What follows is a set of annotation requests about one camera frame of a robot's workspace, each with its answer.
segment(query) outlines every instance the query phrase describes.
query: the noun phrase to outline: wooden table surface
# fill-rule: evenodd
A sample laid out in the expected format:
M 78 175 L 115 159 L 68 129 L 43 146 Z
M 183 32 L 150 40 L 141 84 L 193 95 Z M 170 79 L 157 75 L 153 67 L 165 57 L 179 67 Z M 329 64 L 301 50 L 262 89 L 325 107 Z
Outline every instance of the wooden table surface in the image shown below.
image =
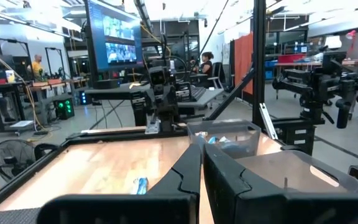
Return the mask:
M 0 204 L 0 211 L 37 208 L 65 194 L 129 194 L 146 176 L 154 186 L 189 145 L 188 136 L 70 146 Z M 261 134 L 258 154 L 281 145 Z M 201 170 L 200 223 L 213 223 Z

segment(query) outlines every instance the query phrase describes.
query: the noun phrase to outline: black fan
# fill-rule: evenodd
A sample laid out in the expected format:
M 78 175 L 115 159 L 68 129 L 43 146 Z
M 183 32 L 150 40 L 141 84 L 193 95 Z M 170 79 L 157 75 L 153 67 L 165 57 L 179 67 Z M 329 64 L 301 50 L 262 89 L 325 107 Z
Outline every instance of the black fan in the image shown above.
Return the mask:
M 0 143 L 0 175 L 11 180 L 35 162 L 34 145 L 15 139 Z

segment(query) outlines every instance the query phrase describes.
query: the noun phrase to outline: keyboard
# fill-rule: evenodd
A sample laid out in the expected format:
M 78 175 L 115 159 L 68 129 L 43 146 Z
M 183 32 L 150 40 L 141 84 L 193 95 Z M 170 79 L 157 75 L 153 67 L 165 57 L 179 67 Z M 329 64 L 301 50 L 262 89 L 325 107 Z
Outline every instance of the keyboard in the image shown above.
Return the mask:
M 204 87 L 190 86 L 190 93 L 191 93 L 190 101 L 192 101 L 192 102 L 198 101 L 203 96 L 205 91 L 206 91 L 206 88 L 204 88 Z

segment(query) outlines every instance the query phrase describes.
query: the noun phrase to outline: screen bezel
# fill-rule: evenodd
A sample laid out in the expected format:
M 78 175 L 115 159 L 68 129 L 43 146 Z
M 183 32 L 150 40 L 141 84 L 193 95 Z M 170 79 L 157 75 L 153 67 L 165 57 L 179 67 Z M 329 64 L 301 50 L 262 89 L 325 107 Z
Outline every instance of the screen bezel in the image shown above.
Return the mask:
M 85 4 L 85 12 L 86 12 L 86 20 L 87 20 L 87 23 L 89 25 L 89 40 L 90 42 L 88 44 L 92 44 L 92 47 L 89 47 L 88 46 L 88 55 L 92 55 L 94 58 L 92 59 L 92 63 L 94 63 L 94 67 L 96 69 L 96 72 L 108 72 L 110 70 L 125 70 L 125 69 L 128 69 L 128 68 L 142 68 L 144 67 L 144 58 L 143 58 L 143 54 L 142 54 L 142 63 L 135 63 L 135 64 L 122 64 L 122 65 L 108 65 L 107 68 L 104 68 L 104 69 L 100 69 L 98 67 L 98 62 L 97 62 L 97 52 L 96 52 L 96 49 L 94 47 L 94 40 L 93 40 L 93 32 L 92 32 L 92 25 L 91 25 L 91 18 L 90 18 L 90 2 L 92 3 L 95 3 L 95 4 L 98 4 L 102 7 L 105 7 L 107 9 L 110 9 L 112 11 L 115 11 L 117 13 L 121 13 L 127 17 L 130 17 L 132 19 L 137 19 L 139 20 L 139 26 L 140 26 L 140 22 L 141 22 L 141 19 L 136 17 L 136 16 L 133 16 L 125 11 L 122 11 L 120 9 L 117 9 L 115 8 L 114 6 L 110 5 L 110 4 L 107 4 L 105 2 L 101 2 L 101 1 L 97 1 L 97 0 L 84 0 L 84 4 Z

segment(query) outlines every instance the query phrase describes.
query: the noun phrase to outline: robot workstation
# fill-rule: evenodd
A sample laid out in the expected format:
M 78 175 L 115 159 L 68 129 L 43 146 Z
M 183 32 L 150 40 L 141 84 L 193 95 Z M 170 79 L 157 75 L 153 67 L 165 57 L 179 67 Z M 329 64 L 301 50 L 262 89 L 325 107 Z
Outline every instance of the robot workstation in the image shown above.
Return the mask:
M 123 39 L 103 34 L 100 15 L 131 24 L 138 18 L 102 1 L 85 5 L 93 82 L 86 94 L 130 100 L 145 126 L 86 130 L 59 146 L 38 147 L 50 152 L 0 189 L 0 224 L 358 223 L 358 166 L 340 172 L 312 158 L 310 149 L 287 145 L 283 131 L 276 132 L 324 124 L 323 116 L 346 127 L 358 74 L 342 65 L 342 52 L 324 53 L 322 67 L 313 71 L 279 75 L 274 88 L 300 94 L 304 110 L 297 118 L 271 120 L 263 94 L 266 2 L 255 0 L 251 69 L 210 116 L 186 124 L 178 98 L 189 91 L 183 88 L 188 83 L 178 81 L 169 65 L 148 69 L 146 78 L 128 86 L 97 80 L 111 67 L 143 66 L 140 21 L 124 41 L 132 43 L 130 59 L 116 60 L 113 51 Z M 217 121 L 251 80 L 252 122 Z M 335 96 L 336 121 L 323 111 Z

